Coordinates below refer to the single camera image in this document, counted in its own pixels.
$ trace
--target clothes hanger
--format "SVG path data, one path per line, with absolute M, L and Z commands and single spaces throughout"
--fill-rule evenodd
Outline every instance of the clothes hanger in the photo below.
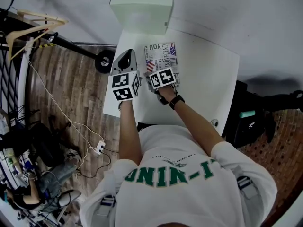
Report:
M 50 31 L 54 30 L 58 26 L 65 25 L 66 23 L 68 23 L 68 20 L 65 20 L 63 18 L 54 17 L 54 16 L 50 16 L 47 14 L 34 13 L 34 12 L 31 12 L 28 10 L 18 10 L 17 14 L 20 15 L 22 17 L 22 19 L 24 18 L 25 15 L 42 17 L 42 18 L 31 19 L 31 21 L 33 21 L 33 22 L 34 21 L 48 21 L 49 23 L 44 24 L 44 25 L 39 25 L 39 26 L 36 26 L 33 28 L 29 28 L 26 30 L 10 32 L 6 36 L 6 42 L 8 43 L 8 46 L 9 46 L 9 61 L 12 60 L 15 56 L 17 56 L 20 52 L 22 52 L 25 48 L 32 46 L 32 44 L 40 37 L 44 36 L 45 34 L 49 33 Z M 39 31 L 39 30 L 45 30 L 45 31 L 12 56 L 13 43 L 14 43 L 15 39 L 17 39 L 21 36 Z

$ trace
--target white cable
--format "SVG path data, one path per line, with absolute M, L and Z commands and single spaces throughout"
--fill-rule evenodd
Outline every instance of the white cable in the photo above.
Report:
M 76 130 L 76 131 L 77 131 L 77 132 L 86 140 L 86 142 L 88 143 L 89 147 L 86 149 L 86 155 L 85 155 L 85 157 L 86 157 L 87 154 L 88 154 L 88 149 L 89 149 L 89 148 L 94 149 L 94 151 L 96 152 L 96 148 L 91 146 L 91 144 L 89 143 L 89 141 L 88 141 L 88 140 L 81 134 L 81 132 L 76 128 L 76 126 L 74 125 L 74 123 L 75 123 L 75 124 L 80 124 L 80 125 L 85 126 L 85 127 L 88 128 L 92 133 L 94 133 L 94 134 L 100 136 L 101 139 L 102 139 L 102 141 L 104 142 L 103 137 L 102 137 L 101 135 L 99 135 L 98 133 L 95 133 L 94 131 L 92 131 L 92 130 L 91 130 L 89 127 L 87 127 L 85 124 L 77 123 L 77 122 L 74 122 L 74 121 L 70 120 L 69 117 L 62 111 L 62 109 L 60 108 L 60 106 L 58 105 L 58 103 L 56 102 L 56 100 L 54 99 L 53 95 L 47 90 L 47 88 L 46 88 L 46 86 L 45 86 L 45 84 L 44 84 L 44 82 L 43 82 L 41 76 L 40 76 L 39 73 L 36 71 L 36 69 L 34 68 L 34 66 L 32 65 L 32 63 L 29 61 L 28 64 L 33 68 L 33 70 L 35 71 L 35 73 L 38 75 L 38 77 L 39 77 L 40 80 L 41 80 L 42 86 L 43 86 L 44 89 L 47 91 L 48 95 L 51 97 L 51 99 L 53 100 L 53 102 L 57 105 L 57 107 L 59 108 L 59 110 L 61 111 L 61 113 L 65 116 L 65 118 L 67 118 L 67 120 L 72 124 L 72 126 L 75 128 L 75 130 Z M 83 158 L 83 161 L 82 161 L 81 165 L 80 165 L 77 169 L 79 169 L 79 168 L 83 165 L 84 160 L 85 160 L 85 157 Z

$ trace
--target wheel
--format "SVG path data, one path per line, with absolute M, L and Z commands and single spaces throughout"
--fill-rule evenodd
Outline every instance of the wheel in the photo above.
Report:
M 110 50 L 101 51 L 95 59 L 95 67 L 98 72 L 106 74 L 110 73 L 113 65 L 115 52 Z

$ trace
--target sleeve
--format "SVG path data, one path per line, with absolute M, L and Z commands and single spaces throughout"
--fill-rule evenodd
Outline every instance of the sleeve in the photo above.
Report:
M 99 207 L 103 197 L 107 195 L 115 196 L 121 187 L 124 178 L 134 169 L 137 164 L 128 159 L 116 161 L 109 171 L 105 172 L 103 180 L 94 192 L 81 204 L 80 219 L 83 227 L 94 227 L 94 213 Z
M 272 176 L 264 167 L 239 152 L 228 142 L 216 144 L 212 149 L 211 157 L 223 168 L 232 170 L 234 174 L 241 172 L 240 175 L 251 180 L 250 190 L 255 189 L 257 193 L 255 197 L 248 197 L 251 194 L 245 194 L 245 191 L 239 189 L 243 215 L 247 226 L 260 226 L 276 199 L 277 187 Z

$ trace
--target white box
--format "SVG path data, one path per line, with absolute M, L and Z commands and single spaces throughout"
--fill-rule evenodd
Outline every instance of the white box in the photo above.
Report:
M 158 70 L 149 75 L 153 89 L 157 89 L 176 82 L 176 78 L 171 67 Z
M 109 76 L 109 80 L 110 78 L 112 78 L 111 90 L 117 101 L 132 100 L 137 96 L 140 86 L 138 71 Z

